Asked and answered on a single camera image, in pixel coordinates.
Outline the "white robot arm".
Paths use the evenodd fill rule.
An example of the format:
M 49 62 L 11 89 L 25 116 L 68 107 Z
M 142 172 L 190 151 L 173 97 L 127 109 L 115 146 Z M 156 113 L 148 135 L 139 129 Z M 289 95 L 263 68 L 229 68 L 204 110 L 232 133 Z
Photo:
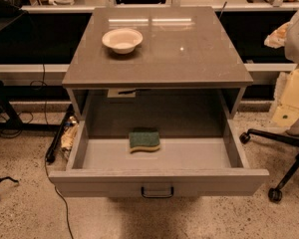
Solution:
M 297 65 L 287 76 L 272 115 L 278 126 L 289 127 L 299 119 L 299 10 L 289 22 L 268 35 L 264 44 L 275 49 L 283 47 L 285 57 Z

